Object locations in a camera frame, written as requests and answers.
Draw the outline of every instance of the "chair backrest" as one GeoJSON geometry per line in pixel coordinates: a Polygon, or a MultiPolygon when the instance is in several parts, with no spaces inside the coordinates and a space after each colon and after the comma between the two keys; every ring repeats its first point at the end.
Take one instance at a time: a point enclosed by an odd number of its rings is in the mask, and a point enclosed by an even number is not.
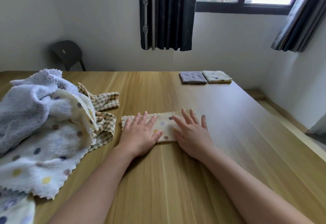
{"type": "Polygon", "coordinates": [[[73,41],[60,41],[53,44],[50,49],[63,61],[66,70],[82,59],[82,51],[73,41]]]}

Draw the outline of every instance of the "black curtain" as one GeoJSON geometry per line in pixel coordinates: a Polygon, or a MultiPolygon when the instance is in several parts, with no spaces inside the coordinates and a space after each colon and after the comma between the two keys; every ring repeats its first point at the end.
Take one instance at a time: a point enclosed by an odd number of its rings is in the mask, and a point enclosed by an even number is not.
{"type": "Polygon", "coordinates": [[[326,0],[296,0],[272,49],[303,52],[326,13],[326,0]]]}
{"type": "Polygon", "coordinates": [[[189,51],[196,0],[139,0],[141,48],[189,51]]]}

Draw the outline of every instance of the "dark curtain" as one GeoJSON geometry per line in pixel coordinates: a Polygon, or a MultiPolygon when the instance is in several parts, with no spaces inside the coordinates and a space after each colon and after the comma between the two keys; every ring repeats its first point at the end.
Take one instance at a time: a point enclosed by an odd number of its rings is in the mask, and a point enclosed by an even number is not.
{"type": "Polygon", "coordinates": [[[296,0],[272,49],[303,52],[324,19],[326,0],[296,0]]]}
{"type": "Polygon", "coordinates": [[[189,51],[196,0],[139,0],[141,48],[189,51]]]}

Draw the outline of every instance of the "floor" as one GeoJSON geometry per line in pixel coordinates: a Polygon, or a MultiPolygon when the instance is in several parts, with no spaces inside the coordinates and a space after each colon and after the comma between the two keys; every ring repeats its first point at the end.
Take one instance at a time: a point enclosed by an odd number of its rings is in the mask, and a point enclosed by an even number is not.
{"type": "Polygon", "coordinates": [[[311,150],[313,150],[319,157],[326,161],[326,145],[322,144],[311,137],[302,133],[294,124],[284,118],[278,111],[276,111],[266,101],[257,100],[257,102],[265,108],[271,115],[279,120],[286,128],[288,128],[294,135],[296,135],[303,143],[305,143],[311,150]]]}

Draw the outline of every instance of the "pile of cloths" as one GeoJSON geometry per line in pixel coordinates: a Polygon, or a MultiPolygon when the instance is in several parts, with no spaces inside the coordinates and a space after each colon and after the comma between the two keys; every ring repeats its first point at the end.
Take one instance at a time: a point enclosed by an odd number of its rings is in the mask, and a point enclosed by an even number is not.
{"type": "Polygon", "coordinates": [[[11,84],[0,102],[0,223],[32,223],[29,194],[54,198],[81,158],[113,139],[116,117],[100,111],[119,107],[119,93],[92,95],[54,69],[11,84]]]}

